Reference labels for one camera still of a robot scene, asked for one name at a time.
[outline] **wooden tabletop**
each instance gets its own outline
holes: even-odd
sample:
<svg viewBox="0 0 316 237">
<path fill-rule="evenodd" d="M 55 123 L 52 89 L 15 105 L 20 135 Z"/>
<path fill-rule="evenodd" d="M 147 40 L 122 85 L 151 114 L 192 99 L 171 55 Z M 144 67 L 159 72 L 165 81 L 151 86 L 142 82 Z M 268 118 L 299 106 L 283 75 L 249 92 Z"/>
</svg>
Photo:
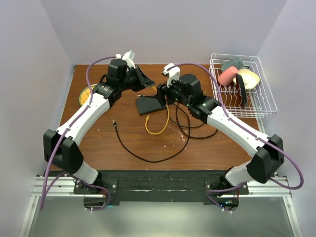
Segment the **wooden tabletop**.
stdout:
<svg viewBox="0 0 316 237">
<path fill-rule="evenodd" d="M 161 75 L 165 65 L 140 65 L 142 71 L 156 85 L 166 81 Z M 79 109 L 80 92 L 87 87 L 85 71 L 87 65 L 78 65 L 70 87 L 61 124 L 65 123 Z M 90 70 L 91 83 L 97 83 L 103 74 L 107 73 L 107 65 L 96 65 Z M 209 76 L 194 66 L 182 66 L 181 74 L 195 74 L 201 81 L 206 95 L 212 96 L 212 86 Z M 140 116 L 136 107 L 136 94 L 155 94 L 152 88 L 140 92 L 125 91 L 122 97 L 104 113 L 84 136 L 79 148 L 84 160 L 95 169 L 227 169 L 240 165 L 249 160 L 247 153 L 233 140 L 222 132 L 204 140 L 190 139 L 186 149 L 178 156 L 161 163 L 147 163 L 130 155 L 119 143 L 112 124 L 117 121 L 118 131 L 124 144 L 137 155 L 150 160 L 158 160 L 177 153 L 187 138 L 183 138 L 179 128 L 169 122 L 166 130 L 160 135 L 150 135 L 145 130 L 146 116 Z M 170 106 L 170 114 L 175 118 L 175 106 Z M 151 114 L 149 129 L 160 131 L 166 122 L 166 110 Z M 191 117 L 191 126 L 201 124 L 201 121 Z M 186 117 L 179 113 L 182 124 L 186 124 Z M 242 119 L 250 126 L 258 129 L 256 119 Z M 192 136 L 207 136 L 216 129 L 204 125 L 192 129 Z"/>
</svg>

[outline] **yellow bowl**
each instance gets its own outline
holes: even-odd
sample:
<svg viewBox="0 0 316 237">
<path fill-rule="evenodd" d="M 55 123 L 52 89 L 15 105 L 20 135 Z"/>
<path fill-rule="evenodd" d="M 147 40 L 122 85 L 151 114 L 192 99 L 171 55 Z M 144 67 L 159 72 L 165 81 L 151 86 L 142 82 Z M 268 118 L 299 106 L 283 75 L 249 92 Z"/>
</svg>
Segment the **yellow bowl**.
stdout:
<svg viewBox="0 0 316 237">
<path fill-rule="evenodd" d="M 245 89 L 255 88 L 260 81 L 259 76 L 248 69 L 240 69 L 238 74 L 242 76 Z"/>
</svg>

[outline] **pink cup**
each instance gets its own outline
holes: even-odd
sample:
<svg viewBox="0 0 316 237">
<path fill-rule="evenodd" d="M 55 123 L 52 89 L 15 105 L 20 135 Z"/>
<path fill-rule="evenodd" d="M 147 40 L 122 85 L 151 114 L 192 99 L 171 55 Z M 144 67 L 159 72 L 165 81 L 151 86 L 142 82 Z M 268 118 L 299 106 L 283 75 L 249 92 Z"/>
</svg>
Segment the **pink cup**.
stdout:
<svg viewBox="0 0 316 237">
<path fill-rule="evenodd" d="M 234 66 L 231 66 L 227 70 L 225 70 L 219 77 L 218 82 L 223 86 L 228 86 L 238 73 L 238 69 Z"/>
</svg>

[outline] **gray wall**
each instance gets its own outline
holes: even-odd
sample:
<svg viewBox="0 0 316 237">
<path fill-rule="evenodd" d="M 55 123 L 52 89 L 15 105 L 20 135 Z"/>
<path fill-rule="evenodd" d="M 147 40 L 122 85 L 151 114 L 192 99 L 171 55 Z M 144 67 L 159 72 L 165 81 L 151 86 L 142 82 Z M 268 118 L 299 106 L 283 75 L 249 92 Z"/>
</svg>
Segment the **gray wall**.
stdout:
<svg viewBox="0 0 316 237">
<path fill-rule="evenodd" d="M 304 172 L 305 185 L 293 191 L 293 201 L 304 235 L 315 236 L 316 169 L 316 1 L 288 0 L 258 56 L 278 107 L 265 121 L 269 134 L 279 134 L 284 148 Z M 282 173 L 291 185 L 299 177 L 288 162 Z"/>
<path fill-rule="evenodd" d="M 286 0 L 41 0 L 71 62 L 136 52 L 137 63 L 256 55 Z"/>
<path fill-rule="evenodd" d="M 39 0 L 0 4 L 0 236 L 18 236 L 72 66 Z"/>
</svg>

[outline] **dish rack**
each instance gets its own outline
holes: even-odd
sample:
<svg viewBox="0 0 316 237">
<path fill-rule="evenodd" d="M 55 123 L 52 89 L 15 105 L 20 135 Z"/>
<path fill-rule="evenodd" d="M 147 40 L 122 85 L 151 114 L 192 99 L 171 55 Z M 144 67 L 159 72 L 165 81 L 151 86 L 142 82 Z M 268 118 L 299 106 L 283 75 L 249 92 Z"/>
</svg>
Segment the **dish rack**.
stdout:
<svg viewBox="0 0 316 237">
<path fill-rule="evenodd" d="M 229 58 L 241 58 L 244 66 L 259 76 L 260 82 L 255 88 L 246 90 L 247 105 L 244 107 L 241 106 L 242 102 L 237 98 L 237 95 L 241 93 L 240 88 L 237 89 L 233 82 L 228 86 L 219 84 L 226 109 L 239 118 L 264 118 L 275 113 L 277 106 L 258 57 L 213 53 L 209 68 L 212 75 L 217 79 L 223 72 L 221 68 L 222 64 L 229 62 Z M 215 99 L 219 100 L 218 92 L 212 79 L 211 82 L 213 95 Z"/>
</svg>

